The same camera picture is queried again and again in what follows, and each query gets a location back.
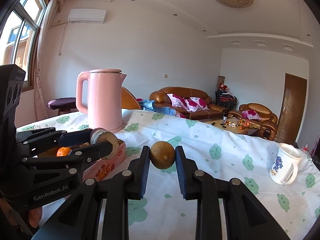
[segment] pink electric kettle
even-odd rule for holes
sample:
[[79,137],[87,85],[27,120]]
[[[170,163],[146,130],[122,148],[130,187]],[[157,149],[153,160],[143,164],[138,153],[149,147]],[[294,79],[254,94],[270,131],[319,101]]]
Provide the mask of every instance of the pink electric kettle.
[[[76,106],[88,115],[89,127],[110,132],[122,129],[121,85],[127,75],[120,69],[82,71],[77,78]],[[83,82],[88,80],[88,108],[82,104]]]

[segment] kettle lid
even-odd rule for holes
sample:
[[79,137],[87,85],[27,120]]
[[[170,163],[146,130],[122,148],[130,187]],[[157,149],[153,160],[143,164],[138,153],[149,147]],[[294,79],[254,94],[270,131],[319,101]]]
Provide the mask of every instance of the kettle lid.
[[122,72],[121,69],[114,69],[114,68],[107,68],[107,69],[93,69],[90,70],[90,73],[101,73],[101,72],[114,72],[114,73],[120,73]]

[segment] orange fruit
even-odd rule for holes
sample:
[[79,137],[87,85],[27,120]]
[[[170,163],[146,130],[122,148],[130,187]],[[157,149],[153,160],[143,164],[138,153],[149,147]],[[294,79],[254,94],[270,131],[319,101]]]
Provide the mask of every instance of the orange fruit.
[[69,147],[61,147],[61,148],[57,151],[57,157],[67,156],[70,151],[71,151],[71,149],[70,149]]

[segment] curtain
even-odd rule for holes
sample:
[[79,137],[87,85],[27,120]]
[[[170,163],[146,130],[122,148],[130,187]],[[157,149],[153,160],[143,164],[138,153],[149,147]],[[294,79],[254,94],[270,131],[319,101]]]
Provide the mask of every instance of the curtain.
[[35,60],[35,78],[34,78],[34,94],[35,94],[35,109],[37,120],[43,120],[48,118],[47,105],[44,103],[42,90],[41,90],[41,80],[40,80],[40,69],[42,65],[42,54],[44,48],[44,41],[47,32],[52,24],[53,18],[58,11],[61,11],[65,0],[50,0],[49,4],[44,13],[44,18],[40,27],[40,33],[36,49],[36,60]]

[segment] mug handle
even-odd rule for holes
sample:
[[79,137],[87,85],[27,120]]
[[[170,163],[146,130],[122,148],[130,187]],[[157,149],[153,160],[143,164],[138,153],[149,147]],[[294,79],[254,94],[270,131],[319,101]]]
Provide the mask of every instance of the mug handle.
[[76,107],[78,110],[84,114],[88,114],[88,108],[84,107],[82,104],[82,90],[83,82],[89,80],[89,71],[82,71],[77,78],[77,89],[76,89]]
[[297,174],[298,174],[298,165],[297,165],[297,163],[292,163],[292,165],[293,165],[293,173],[292,173],[292,175],[291,175],[291,178],[288,180],[288,181],[286,181],[286,180],[282,180],[281,182],[283,183],[283,184],[285,184],[285,185],[289,185],[289,184],[291,184],[295,179],[296,179],[296,177],[297,177]]

